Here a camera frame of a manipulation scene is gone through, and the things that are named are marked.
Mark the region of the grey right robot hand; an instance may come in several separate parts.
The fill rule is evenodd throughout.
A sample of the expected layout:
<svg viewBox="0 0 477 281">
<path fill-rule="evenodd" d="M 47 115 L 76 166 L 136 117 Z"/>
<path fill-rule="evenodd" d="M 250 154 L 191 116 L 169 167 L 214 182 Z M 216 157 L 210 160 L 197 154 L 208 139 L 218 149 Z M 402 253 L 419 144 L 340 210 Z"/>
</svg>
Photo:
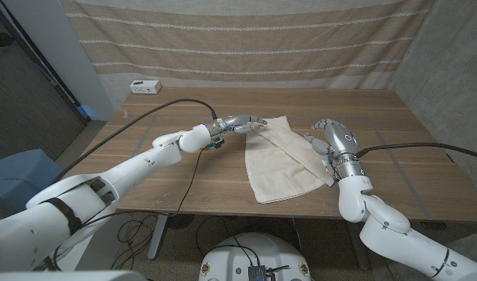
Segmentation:
<svg viewBox="0 0 477 281">
<path fill-rule="evenodd" d="M 359 151 L 358 141 L 345 125 L 332 119 L 322 119 L 312 129 L 323 130 L 325 140 L 310 133 L 304 133 L 304 138 L 318 154 L 327 156 L 334 177 L 341 180 L 349 176 L 365 175 L 356 156 Z"/>
</svg>

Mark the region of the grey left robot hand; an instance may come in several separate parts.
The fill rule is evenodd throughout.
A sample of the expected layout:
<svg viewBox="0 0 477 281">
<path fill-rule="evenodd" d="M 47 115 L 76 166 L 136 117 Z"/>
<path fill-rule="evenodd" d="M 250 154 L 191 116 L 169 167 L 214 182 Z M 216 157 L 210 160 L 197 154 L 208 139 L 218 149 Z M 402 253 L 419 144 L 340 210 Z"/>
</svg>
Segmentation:
<svg viewBox="0 0 477 281">
<path fill-rule="evenodd" d="M 224 133 L 248 133 L 250 131 L 263 130 L 267 121 L 257 116 L 238 115 L 218 118 L 207 129 L 212 137 L 222 136 Z"/>
</svg>

